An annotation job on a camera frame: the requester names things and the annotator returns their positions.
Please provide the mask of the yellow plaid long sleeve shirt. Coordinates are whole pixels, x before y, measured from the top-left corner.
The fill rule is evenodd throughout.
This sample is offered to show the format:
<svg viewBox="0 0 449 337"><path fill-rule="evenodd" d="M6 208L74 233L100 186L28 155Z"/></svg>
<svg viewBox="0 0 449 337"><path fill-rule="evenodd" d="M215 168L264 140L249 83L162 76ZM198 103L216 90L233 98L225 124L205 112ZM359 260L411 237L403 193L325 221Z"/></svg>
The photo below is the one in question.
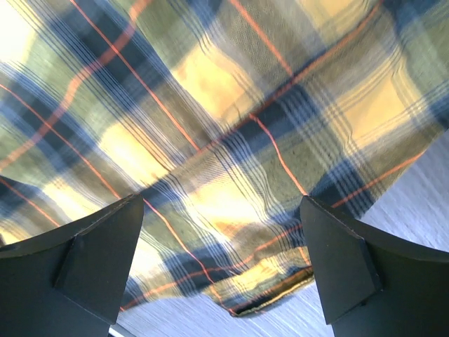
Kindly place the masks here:
<svg viewBox="0 0 449 337"><path fill-rule="evenodd" d="M122 310L308 285L302 198L359 218L447 129L447 1L1 2L1 238L140 194Z"/></svg>

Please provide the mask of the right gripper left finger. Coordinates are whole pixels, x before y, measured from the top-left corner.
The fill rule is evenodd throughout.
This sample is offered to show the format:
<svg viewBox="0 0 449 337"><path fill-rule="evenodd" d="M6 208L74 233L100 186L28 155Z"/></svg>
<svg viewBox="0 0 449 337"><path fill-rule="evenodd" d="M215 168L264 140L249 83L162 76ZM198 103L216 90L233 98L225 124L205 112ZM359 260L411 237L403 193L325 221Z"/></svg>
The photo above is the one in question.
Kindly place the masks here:
<svg viewBox="0 0 449 337"><path fill-rule="evenodd" d="M85 218L1 247L2 336L107 336L142 227L132 194Z"/></svg>

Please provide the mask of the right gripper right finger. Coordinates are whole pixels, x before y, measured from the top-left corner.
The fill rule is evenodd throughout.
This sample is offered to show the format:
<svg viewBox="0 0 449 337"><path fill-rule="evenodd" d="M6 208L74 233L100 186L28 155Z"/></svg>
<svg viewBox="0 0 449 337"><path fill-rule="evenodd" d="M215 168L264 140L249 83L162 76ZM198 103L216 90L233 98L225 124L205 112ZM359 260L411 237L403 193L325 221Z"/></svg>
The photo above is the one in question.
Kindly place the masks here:
<svg viewBox="0 0 449 337"><path fill-rule="evenodd" d="M409 242L311 197L300 217L335 336L447 336L448 253Z"/></svg>

